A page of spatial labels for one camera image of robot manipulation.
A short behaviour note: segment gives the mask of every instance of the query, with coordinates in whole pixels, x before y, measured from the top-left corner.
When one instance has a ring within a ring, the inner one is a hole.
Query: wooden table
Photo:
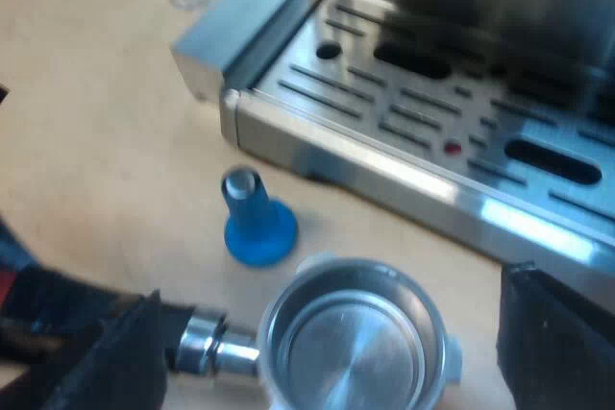
[[[46,265],[258,323],[310,254],[377,258],[430,293],[464,350],[439,409],[512,409],[496,364],[500,265],[336,187],[227,145],[217,107],[197,103],[169,52],[197,17],[168,0],[0,0],[0,211]],[[222,238],[220,178],[255,166],[297,212],[284,263],[254,271]],[[0,383],[20,369],[6,364]],[[171,376],[165,409],[264,409],[258,389]]]

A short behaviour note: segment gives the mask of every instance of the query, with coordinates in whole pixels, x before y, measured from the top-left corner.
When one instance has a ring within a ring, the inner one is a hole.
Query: black object
[[[16,277],[0,301],[0,357],[31,367],[0,389],[1,409],[160,409],[194,306],[44,269],[0,219],[2,271]]]
[[[96,323],[0,393],[0,408],[155,410],[166,391],[158,293]]]
[[[503,268],[498,363],[518,410],[615,408],[615,318],[533,264]]]

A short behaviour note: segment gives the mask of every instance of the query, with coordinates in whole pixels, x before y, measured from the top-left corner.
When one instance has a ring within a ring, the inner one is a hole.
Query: drip tray
[[[220,106],[230,142],[501,261],[532,260],[615,313],[610,76],[381,0],[271,10],[217,66],[237,90]],[[204,62],[207,49],[190,46],[225,18],[195,28],[176,57]],[[178,59],[198,94],[192,62]]]
[[[615,242],[615,131],[578,107],[580,85],[434,43],[387,15],[325,0],[257,89]]]

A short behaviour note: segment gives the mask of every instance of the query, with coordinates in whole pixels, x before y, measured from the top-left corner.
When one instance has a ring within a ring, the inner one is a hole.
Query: espresso machine
[[[613,0],[219,0],[173,45],[237,148],[615,312]]]

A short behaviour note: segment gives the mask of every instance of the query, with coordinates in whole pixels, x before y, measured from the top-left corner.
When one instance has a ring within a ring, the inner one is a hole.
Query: portafilter basket
[[[276,409],[431,409],[461,351],[423,289],[385,264],[306,269],[266,309],[261,383]]]

